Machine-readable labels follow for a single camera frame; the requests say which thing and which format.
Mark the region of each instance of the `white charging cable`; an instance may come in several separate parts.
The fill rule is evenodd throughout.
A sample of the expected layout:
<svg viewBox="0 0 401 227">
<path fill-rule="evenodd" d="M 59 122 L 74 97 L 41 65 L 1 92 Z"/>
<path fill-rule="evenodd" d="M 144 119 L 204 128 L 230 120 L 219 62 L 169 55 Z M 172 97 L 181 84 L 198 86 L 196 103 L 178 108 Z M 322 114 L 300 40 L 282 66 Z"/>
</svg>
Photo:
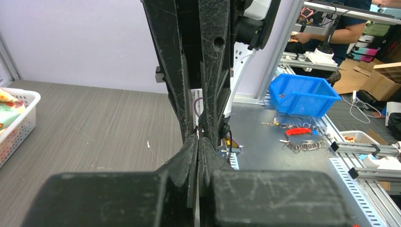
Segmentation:
<svg viewBox="0 0 401 227">
<path fill-rule="evenodd" d="M 358 97 L 356 97 L 355 95 L 354 95 L 354 96 L 352 97 L 352 99 L 351 99 L 352 103 L 349 103 L 349 102 L 344 98 L 344 96 L 341 96 L 341 97 L 342 97 L 342 99 L 343 99 L 346 103 L 348 103 L 348 104 L 351 105 L 351 108 L 349 109 L 349 114 L 351 114 L 351 116 L 353 116 L 355 119 L 357 119 L 358 121 L 360 121 L 360 122 L 362 122 L 362 123 L 369 124 L 369 123 L 370 123 L 369 117 L 372 117 L 372 118 L 379 118 L 379 117 L 381 117 L 381 115 L 382 115 L 382 113 L 381 113 L 380 111 L 378 111 L 376 108 L 374 108 L 372 105 L 370 105 L 370 104 L 368 104 L 368 103 L 362 102 L 362 101 L 361 101 Z M 369 106 L 370 108 L 372 108 L 372 109 L 374 109 L 375 111 L 377 111 L 380 115 L 376 117 L 376 116 L 372 116 L 372 115 L 368 115 L 368 114 L 364 113 L 364 112 L 357 106 L 357 103 L 361 103 L 361 104 L 364 104 L 364 105 Z M 354 116 L 354 115 L 352 114 L 352 107 L 356 107 L 356 108 L 361 112 L 361 114 L 367 119 L 367 122 L 365 122 L 365 121 L 363 121 L 363 120 L 357 118 L 356 116 Z"/>
</svg>

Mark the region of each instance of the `black pants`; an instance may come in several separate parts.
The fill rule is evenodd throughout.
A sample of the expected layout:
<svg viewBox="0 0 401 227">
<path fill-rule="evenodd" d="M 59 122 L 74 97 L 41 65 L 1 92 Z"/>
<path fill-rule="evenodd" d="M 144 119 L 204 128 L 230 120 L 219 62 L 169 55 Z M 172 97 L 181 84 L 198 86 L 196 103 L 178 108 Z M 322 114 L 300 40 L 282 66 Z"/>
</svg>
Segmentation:
<svg viewBox="0 0 401 227">
<path fill-rule="evenodd" d="M 313 51 L 313 50 L 307 50 L 302 43 L 298 42 L 291 42 L 288 43 L 285 50 L 285 52 L 291 52 L 291 53 L 302 53 L 304 54 L 306 51 Z M 333 72 L 330 71 L 325 71 L 325 70 L 312 70 L 311 72 L 305 72 L 303 68 L 298 68 L 298 67 L 292 67 L 294 72 L 297 75 L 302 75 L 302 76 L 310 76 L 310 77 L 319 77 L 319 78 L 329 78 Z"/>
</svg>

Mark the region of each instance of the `blue plastic bin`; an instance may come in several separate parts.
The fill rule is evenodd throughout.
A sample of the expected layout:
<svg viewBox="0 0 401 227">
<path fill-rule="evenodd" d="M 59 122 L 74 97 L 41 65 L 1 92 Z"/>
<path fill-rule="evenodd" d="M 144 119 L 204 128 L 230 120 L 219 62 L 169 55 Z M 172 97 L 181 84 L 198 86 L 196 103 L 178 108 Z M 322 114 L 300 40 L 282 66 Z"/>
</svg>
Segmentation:
<svg viewBox="0 0 401 227">
<path fill-rule="evenodd" d="M 323 117 L 341 97 L 326 79 L 280 74 L 270 83 L 270 98 L 280 113 Z"/>
</svg>

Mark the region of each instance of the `perforated basket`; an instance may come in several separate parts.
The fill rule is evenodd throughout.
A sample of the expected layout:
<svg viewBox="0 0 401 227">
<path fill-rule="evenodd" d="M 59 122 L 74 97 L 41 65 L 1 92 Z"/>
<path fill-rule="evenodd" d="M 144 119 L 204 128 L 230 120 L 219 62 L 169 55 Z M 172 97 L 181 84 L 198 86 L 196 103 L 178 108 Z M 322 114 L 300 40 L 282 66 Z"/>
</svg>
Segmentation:
<svg viewBox="0 0 401 227">
<path fill-rule="evenodd" d="M 15 88 L 3 88 L 26 106 L 26 110 L 0 135 L 0 168 L 36 126 L 36 104 L 40 94 Z"/>
<path fill-rule="evenodd" d="M 341 131 L 343 137 L 354 137 L 356 143 L 379 144 L 363 131 Z"/>
</svg>

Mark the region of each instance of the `red handle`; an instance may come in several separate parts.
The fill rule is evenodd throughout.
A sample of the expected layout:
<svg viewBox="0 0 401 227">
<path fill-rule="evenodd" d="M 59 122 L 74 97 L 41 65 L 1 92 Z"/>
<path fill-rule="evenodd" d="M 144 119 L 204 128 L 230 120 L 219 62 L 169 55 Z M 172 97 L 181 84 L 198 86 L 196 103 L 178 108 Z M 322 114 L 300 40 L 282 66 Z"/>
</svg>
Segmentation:
<svg viewBox="0 0 401 227">
<path fill-rule="evenodd" d="M 286 135 L 292 136 L 292 135 L 297 135 L 297 134 L 305 134 L 305 133 L 311 133 L 311 129 L 308 128 L 296 128 L 296 129 L 290 129 L 287 130 Z"/>
</svg>

